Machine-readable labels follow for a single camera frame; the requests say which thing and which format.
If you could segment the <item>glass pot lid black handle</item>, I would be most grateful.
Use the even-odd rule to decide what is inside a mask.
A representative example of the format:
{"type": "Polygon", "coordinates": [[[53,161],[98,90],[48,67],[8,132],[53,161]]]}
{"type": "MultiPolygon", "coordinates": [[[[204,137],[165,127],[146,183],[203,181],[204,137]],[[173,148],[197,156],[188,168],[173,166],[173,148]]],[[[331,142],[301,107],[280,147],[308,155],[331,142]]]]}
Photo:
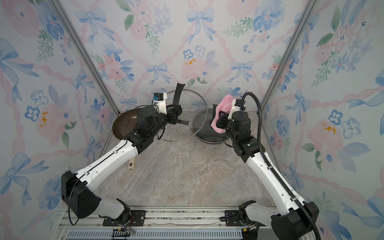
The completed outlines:
{"type": "Polygon", "coordinates": [[[191,121],[193,134],[201,141],[208,144],[222,144],[230,138],[225,134],[217,133],[211,123],[215,117],[216,105],[208,110],[202,110],[194,115],[191,121]]]}

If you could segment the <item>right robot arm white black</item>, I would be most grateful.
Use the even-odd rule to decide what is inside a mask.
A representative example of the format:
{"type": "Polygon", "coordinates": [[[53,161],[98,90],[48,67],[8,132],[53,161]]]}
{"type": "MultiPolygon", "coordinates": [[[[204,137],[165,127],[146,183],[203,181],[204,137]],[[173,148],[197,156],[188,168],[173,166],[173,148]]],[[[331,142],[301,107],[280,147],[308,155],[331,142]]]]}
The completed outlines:
{"type": "Polygon", "coordinates": [[[271,228],[280,240],[299,240],[312,233],[321,239],[316,226],[319,208],[301,197],[276,170],[261,142],[251,134],[251,119],[246,112],[220,112],[217,122],[232,140],[235,153],[259,177],[275,202],[266,207],[256,201],[239,205],[238,217],[245,231],[255,232],[261,226],[271,228]]]}

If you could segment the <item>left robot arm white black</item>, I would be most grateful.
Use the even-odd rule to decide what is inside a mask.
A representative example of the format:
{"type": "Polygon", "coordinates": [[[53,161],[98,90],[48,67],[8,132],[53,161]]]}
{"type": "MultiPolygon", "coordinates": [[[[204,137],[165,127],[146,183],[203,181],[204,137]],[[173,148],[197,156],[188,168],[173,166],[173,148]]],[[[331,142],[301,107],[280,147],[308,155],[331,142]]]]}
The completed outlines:
{"type": "Polygon", "coordinates": [[[140,109],[133,130],[112,150],[75,173],[67,171],[62,175],[62,200],[67,204],[69,214],[75,214],[78,219],[96,214],[120,225],[130,223],[132,214],[126,203],[120,199],[103,199],[94,192],[115,170],[150,146],[168,124],[179,123],[178,117],[183,112],[181,105],[170,105],[165,110],[162,113],[154,106],[140,109]]]}

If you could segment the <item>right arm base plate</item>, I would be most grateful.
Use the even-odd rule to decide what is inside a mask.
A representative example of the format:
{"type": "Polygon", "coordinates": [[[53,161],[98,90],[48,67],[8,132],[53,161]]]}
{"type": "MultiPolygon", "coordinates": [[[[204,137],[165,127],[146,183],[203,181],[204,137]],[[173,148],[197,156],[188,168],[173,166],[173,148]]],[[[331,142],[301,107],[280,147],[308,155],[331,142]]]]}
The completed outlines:
{"type": "Polygon", "coordinates": [[[221,221],[227,227],[246,227],[246,212],[243,210],[225,210],[221,221]]]}

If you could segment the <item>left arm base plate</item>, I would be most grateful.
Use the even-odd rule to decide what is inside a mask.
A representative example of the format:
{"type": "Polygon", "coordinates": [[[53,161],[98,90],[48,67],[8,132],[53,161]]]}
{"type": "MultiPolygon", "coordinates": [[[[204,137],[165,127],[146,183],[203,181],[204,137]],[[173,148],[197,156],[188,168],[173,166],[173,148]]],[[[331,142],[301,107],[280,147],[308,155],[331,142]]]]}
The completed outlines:
{"type": "Polygon", "coordinates": [[[146,213],[145,210],[130,210],[128,216],[123,218],[123,221],[107,217],[104,218],[103,227],[143,227],[146,213]]]}

